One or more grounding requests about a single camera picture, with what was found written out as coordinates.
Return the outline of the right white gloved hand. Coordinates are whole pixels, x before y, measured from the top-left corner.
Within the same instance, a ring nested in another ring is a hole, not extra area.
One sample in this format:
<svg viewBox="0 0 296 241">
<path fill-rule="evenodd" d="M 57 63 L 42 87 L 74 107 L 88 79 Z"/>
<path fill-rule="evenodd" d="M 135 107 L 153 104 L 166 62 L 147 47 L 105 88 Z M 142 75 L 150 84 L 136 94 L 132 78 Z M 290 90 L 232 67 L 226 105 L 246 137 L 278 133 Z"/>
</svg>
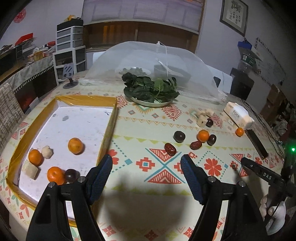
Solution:
<svg viewBox="0 0 296 241">
<path fill-rule="evenodd" d="M 268 195 L 262 197 L 260 201 L 259 211 L 263 220 L 265 220 L 267 214 L 272 217 L 273 223 L 267 225 L 266 231 L 267 235 L 274 235 L 284 226 L 287 209 L 284 201 L 281 201 L 276 206 L 271 206 L 270 208 L 267 208 L 267 201 Z"/>
</svg>

